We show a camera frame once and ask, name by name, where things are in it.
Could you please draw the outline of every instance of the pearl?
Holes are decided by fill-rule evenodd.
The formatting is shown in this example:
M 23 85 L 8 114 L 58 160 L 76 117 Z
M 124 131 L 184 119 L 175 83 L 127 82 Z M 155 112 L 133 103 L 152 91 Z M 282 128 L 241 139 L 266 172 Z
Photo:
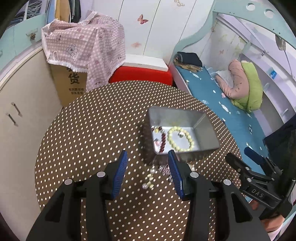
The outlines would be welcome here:
M 151 173 L 151 174 L 154 174 L 155 172 L 156 172 L 156 170 L 155 170 L 154 168 L 151 168 L 151 169 L 150 169 L 150 173 Z
M 143 189 L 147 189 L 147 188 L 148 188 L 147 183 L 143 183 L 142 188 L 143 188 Z

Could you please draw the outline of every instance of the round table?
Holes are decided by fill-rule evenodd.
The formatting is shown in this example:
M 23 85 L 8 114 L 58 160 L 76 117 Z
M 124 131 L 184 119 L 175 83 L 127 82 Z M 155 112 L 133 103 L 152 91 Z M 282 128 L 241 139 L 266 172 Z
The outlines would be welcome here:
M 221 182 L 230 179 L 239 187 L 238 173 L 225 161 L 239 149 L 214 112 L 193 96 L 172 86 L 149 81 L 123 81 L 87 92 L 64 108 L 51 123 L 42 140 L 35 166 L 35 185 L 40 208 L 67 178 L 84 180 L 105 169 L 122 149 L 128 152 L 128 169 L 121 192 L 107 201 L 113 240 L 183 239 L 189 202 L 181 201 L 173 183 L 155 173 L 152 189 L 142 189 L 151 166 L 143 159 L 142 123 L 150 106 L 199 110 L 213 123 L 221 148 L 197 161 L 195 169 Z M 87 240 L 86 202 L 81 205 L 81 239 Z M 209 240 L 215 237 L 215 209 L 211 203 Z

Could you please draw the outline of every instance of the folded clothes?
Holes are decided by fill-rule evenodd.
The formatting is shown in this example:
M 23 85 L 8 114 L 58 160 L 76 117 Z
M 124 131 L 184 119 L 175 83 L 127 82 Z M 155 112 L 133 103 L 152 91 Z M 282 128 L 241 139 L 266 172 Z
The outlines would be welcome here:
M 202 67 L 191 65 L 191 64 L 182 64 L 177 61 L 177 58 L 174 59 L 174 65 L 181 67 L 182 69 L 186 69 L 192 72 L 202 71 Z
M 196 53 L 178 52 L 176 58 L 178 63 L 202 67 L 202 62 Z
M 27 10 L 27 19 L 35 17 L 40 14 L 42 1 L 30 3 Z
M 23 20 L 23 19 L 24 19 L 24 17 L 22 16 L 22 17 L 14 18 L 13 20 L 18 20 L 18 19 L 21 19 L 21 20 Z
M 12 20 L 12 21 L 10 22 L 9 26 L 14 25 L 14 24 L 17 24 L 17 23 L 20 23 L 20 22 L 22 22 L 22 19 Z
M 15 18 L 23 17 L 25 15 L 25 11 L 19 12 L 17 15 L 15 15 Z

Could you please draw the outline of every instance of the pearl bracelet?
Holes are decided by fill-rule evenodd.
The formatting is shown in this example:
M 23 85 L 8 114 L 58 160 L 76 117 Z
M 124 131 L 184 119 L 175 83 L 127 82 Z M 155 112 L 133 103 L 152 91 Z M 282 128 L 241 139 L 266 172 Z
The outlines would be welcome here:
M 189 142 L 189 148 L 188 149 L 182 149 L 182 148 L 180 148 L 179 146 L 176 145 L 176 143 L 173 141 L 173 138 L 172 138 L 172 133 L 174 131 L 178 131 L 179 136 L 184 136 L 184 135 L 186 136 L 186 139 Z M 172 148 L 174 148 L 178 152 L 191 151 L 193 149 L 193 146 L 194 146 L 194 141 L 192 140 L 191 136 L 189 135 L 189 132 L 184 130 L 181 127 L 178 127 L 178 126 L 174 126 L 168 131 L 167 140 L 170 143 L 170 145 L 172 146 Z

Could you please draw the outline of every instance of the cabinet handle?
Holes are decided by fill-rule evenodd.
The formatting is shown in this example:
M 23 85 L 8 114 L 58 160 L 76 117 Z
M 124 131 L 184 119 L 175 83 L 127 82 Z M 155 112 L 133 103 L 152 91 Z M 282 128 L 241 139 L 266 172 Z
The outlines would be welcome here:
M 12 118 L 12 116 L 9 113 L 6 113 L 6 115 L 12 120 L 13 124 L 15 126 L 17 126 L 17 123 L 15 122 L 15 120 Z
M 18 115 L 22 115 L 21 113 L 20 113 L 20 110 L 18 109 L 18 107 L 17 107 L 17 105 L 14 103 L 14 102 L 11 102 L 11 104 L 15 107 L 15 109 L 17 110 L 17 112 L 18 112 Z

